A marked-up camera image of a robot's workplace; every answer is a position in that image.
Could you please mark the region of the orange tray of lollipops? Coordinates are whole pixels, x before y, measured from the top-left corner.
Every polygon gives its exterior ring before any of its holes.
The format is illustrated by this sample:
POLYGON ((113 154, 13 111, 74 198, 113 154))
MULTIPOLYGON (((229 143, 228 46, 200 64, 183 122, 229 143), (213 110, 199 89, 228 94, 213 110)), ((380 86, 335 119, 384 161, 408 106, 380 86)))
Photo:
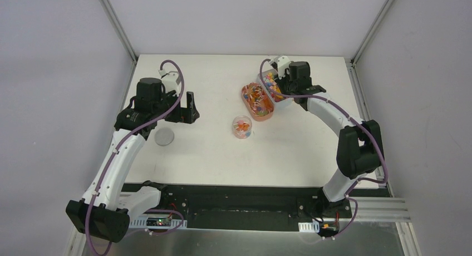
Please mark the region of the orange tray of lollipops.
POLYGON ((260 84, 252 82, 243 86, 241 96, 254 120, 262 122, 273 116, 274 104, 260 84))

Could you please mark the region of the clear plastic jar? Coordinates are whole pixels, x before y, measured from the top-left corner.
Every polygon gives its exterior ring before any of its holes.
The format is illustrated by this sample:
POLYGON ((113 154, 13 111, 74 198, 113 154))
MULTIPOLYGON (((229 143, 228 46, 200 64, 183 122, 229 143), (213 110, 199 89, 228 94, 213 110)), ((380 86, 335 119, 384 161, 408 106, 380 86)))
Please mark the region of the clear plastic jar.
POLYGON ((236 138, 246 139, 252 133, 252 121, 249 117, 240 115, 232 122, 232 133, 236 138))

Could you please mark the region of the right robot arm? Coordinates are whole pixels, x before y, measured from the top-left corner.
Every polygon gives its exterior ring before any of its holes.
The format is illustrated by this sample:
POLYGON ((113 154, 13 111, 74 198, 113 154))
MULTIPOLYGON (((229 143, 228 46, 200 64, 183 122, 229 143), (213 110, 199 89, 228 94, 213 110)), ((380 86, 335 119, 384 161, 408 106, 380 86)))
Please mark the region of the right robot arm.
POLYGON ((271 60, 277 71, 276 83, 283 97, 291 97, 303 109, 317 116, 338 137, 336 164, 338 169, 322 187, 316 201, 317 212, 329 217, 338 210, 338 201, 349 194, 359 181, 377 168, 385 168, 381 130, 375 120, 363 121, 349 114, 331 99, 326 89, 314 85, 311 68, 306 61, 287 57, 271 60))

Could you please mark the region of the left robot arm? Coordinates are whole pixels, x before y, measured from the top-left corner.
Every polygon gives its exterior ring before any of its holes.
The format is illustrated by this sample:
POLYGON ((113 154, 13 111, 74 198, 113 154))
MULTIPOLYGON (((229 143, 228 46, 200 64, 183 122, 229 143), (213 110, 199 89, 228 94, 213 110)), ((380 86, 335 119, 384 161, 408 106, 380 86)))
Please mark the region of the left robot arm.
POLYGON ((132 220, 149 209, 157 214, 169 209, 170 199, 162 194, 162 184, 146 181, 124 200, 120 200, 120 193, 136 156, 159 120, 192 124, 199 118, 192 92, 186 93, 186 106, 181 106, 183 88, 177 73, 138 81, 136 95, 117 116, 99 172, 81 199, 71 200, 66 206, 66 214, 80 233, 118 243, 132 220))

